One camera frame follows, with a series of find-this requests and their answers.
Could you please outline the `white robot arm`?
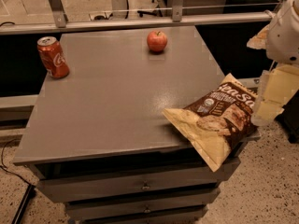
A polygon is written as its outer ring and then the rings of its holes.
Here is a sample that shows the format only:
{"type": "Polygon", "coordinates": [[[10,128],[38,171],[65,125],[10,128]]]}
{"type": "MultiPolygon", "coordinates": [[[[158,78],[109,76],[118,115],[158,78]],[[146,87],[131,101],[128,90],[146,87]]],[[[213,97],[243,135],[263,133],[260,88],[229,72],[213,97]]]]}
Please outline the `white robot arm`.
{"type": "Polygon", "coordinates": [[[260,76],[251,122],[264,126],[280,115],[299,90],[299,0],[287,0],[247,47],[264,49],[271,64],[260,76]]]}

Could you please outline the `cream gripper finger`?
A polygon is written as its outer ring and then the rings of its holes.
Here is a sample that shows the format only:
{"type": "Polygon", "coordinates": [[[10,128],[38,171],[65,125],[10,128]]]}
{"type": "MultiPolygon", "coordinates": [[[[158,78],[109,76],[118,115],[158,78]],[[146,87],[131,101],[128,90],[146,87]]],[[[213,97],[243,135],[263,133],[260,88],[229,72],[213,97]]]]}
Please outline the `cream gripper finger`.
{"type": "Polygon", "coordinates": [[[263,93],[265,92],[267,82],[269,80],[270,72],[263,70],[262,75],[260,76],[259,86],[258,86],[258,97],[257,103],[259,104],[263,100],[263,93]]]}
{"type": "Polygon", "coordinates": [[[282,104],[258,99],[253,107],[251,122],[255,126],[266,126],[284,111],[282,104]]]}

